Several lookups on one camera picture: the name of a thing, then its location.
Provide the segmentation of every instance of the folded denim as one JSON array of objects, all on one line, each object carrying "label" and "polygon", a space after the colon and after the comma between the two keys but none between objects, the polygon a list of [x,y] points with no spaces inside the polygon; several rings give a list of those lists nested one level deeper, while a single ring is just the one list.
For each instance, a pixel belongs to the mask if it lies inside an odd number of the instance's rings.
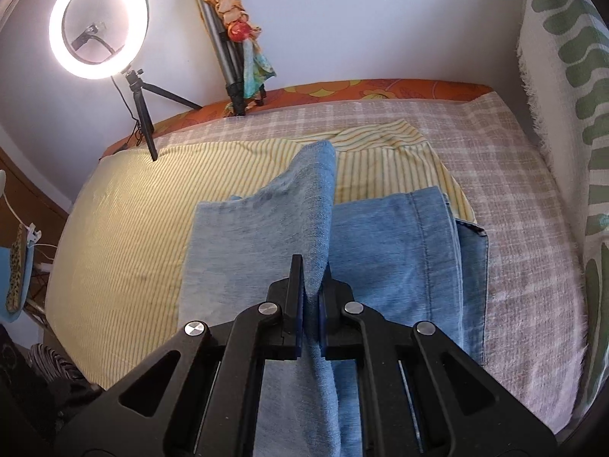
[{"label": "folded denim", "polygon": [[327,362],[317,294],[327,262],[356,300],[391,321],[431,320],[480,362],[486,235],[456,222],[436,187],[333,206],[336,161],[327,141],[304,147],[255,195],[197,205],[180,292],[179,324],[232,321],[304,258],[303,355],[268,361],[255,455],[361,454],[352,361]]}]

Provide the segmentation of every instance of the silver screw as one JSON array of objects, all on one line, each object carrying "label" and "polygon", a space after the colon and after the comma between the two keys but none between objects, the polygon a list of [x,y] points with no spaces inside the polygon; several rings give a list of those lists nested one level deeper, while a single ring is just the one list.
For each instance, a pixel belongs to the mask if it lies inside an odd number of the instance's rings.
[{"label": "silver screw", "polygon": [[205,324],[200,321],[191,321],[184,327],[184,331],[191,337],[196,337],[205,331]]},{"label": "silver screw", "polygon": [[435,333],[435,325],[429,321],[421,321],[416,326],[416,331],[421,335],[433,335]]},{"label": "silver screw", "polygon": [[361,314],[363,313],[363,304],[355,301],[348,302],[345,304],[345,311],[349,314]]},{"label": "silver screw", "polygon": [[277,304],[272,302],[263,302],[258,306],[258,313],[264,314],[265,316],[270,316],[271,314],[275,314],[279,308]]}]

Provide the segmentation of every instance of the orange bedsheet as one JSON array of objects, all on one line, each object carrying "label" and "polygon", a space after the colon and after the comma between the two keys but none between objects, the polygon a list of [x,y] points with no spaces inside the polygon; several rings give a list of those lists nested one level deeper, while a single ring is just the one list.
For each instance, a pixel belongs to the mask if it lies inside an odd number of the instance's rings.
[{"label": "orange bedsheet", "polygon": [[[471,101],[492,88],[462,82],[430,81],[422,79],[367,79],[337,82],[318,82],[304,86],[269,91],[264,106],[252,102],[248,111],[264,111],[285,106],[309,105],[344,100],[385,100],[385,99],[434,99]],[[154,137],[176,132],[186,127],[230,116],[226,100],[203,106],[197,111],[188,111],[155,124]],[[125,144],[121,139],[106,149],[104,156],[111,155]],[[135,145],[132,138],[128,147]]]}]

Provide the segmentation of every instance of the yellow striped fabric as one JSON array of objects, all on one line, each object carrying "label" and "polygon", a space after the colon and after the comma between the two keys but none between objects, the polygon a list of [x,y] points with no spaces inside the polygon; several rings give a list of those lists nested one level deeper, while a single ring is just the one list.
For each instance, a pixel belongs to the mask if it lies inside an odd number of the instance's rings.
[{"label": "yellow striped fabric", "polygon": [[154,163],[144,150],[105,158],[68,219],[46,297],[51,327],[90,381],[110,387],[176,332],[197,202],[252,195],[321,139],[337,150],[335,203],[438,185],[457,217],[474,220],[457,182],[405,120],[172,146]]}]

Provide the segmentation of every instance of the ring light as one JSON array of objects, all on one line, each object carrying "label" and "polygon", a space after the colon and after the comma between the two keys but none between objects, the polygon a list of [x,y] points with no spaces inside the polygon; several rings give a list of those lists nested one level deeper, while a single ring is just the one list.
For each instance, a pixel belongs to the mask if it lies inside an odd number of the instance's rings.
[{"label": "ring light", "polygon": [[63,35],[63,18],[72,0],[57,0],[49,22],[51,49],[59,63],[68,71],[85,79],[103,79],[124,70],[138,54],[148,29],[146,0],[122,0],[127,9],[129,30],[125,45],[108,60],[90,64],[79,60],[68,49]]}]

